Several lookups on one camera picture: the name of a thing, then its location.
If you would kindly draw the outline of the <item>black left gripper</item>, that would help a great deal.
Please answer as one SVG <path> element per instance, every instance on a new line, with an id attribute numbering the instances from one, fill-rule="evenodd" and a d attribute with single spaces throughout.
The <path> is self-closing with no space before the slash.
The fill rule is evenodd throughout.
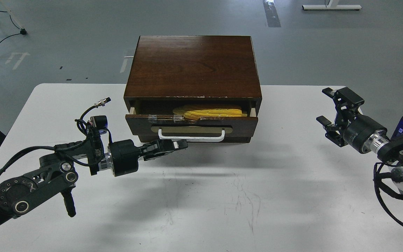
<path id="1" fill-rule="evenodd" d="M 111 142 L 109 149 L 112 156 L 113 174 L 117 177 L 138 171 L 141 156 L 144 161 L 149 161 L 187 147 L 188 143 L 185 139 L 178 141 L 156 139 L 141 147 L 135 146 L 131 139 Z"/>

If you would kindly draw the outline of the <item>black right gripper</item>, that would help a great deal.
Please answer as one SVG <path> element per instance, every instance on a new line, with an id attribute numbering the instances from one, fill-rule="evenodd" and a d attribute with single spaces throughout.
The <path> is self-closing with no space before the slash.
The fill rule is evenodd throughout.
<path id="1" fill-rule="evenodd" d="M 371 119 L 360 114 L 359 107 L 364 99 L 348 87 L 333 90 L 324 88 L 322 93 L 333 99 L 336 110 L 335 121 L 342 121 L 344 126 L 333 124 L 324 116 L 316 120 L 326 131 L 325 137 L 339 147 L 352 146 L 361 154 L 378 153 L 388 144 L 387 129 Z"/>

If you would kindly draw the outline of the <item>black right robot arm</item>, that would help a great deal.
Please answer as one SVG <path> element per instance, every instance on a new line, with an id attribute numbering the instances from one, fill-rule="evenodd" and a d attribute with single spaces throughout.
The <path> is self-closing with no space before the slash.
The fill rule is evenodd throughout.
<path id="1" fill-rule="evenodd" d="M 381 196 L 383 191 L 403 201 L 403 116 L 389 138 L 387 128 L 359 112 L 364 99 L 350 88 L 333 90 L 328 87 L 323 93 L 333 99 L 337 112 L 334 122 L 324 116 L 316 119 L 326 131 L 326 138 L 339 147 L 350 145 L 361 154 L 376 154 L 379 159 L 373 168 L 376 197 L 385 212 L 403 227 L 403 222 L 390 212 Z"/>

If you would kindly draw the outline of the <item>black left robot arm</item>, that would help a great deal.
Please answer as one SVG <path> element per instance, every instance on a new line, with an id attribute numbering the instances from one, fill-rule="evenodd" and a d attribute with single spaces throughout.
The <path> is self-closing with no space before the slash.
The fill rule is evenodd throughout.
<path id="1" fill-rule="evenodd" d="M 79 178 L 75 164 L 88 167 L 91 175 L 111 170 L 114 176 L 122 176 L 138 171 L 139 159 L 152 160 L 188 147 L 184 139 L 157 139 L 137 147 L 131 139 L 113 142 L 109 137 L 108 147 L 104 149 L 101 134 L 110 132 L 107 117 L 93 116 L 89 121 L 84 121 L 84 116 L 110 100 L 109 97 L 101 99 L 76 119 L 77 129 L 85 136 L 83 141 L 53 147 L 27 147 L 16 153 L 0 169 L 1 176 L 27 153 L 40 149 L 52 151 L 39 159 L 38 169 L 0 184 L 0 225 L 11 218 L 27 214 L 57 194 L 63 196 L 69 217 L 74 217 L 76 209 L 71 192 Z"/>

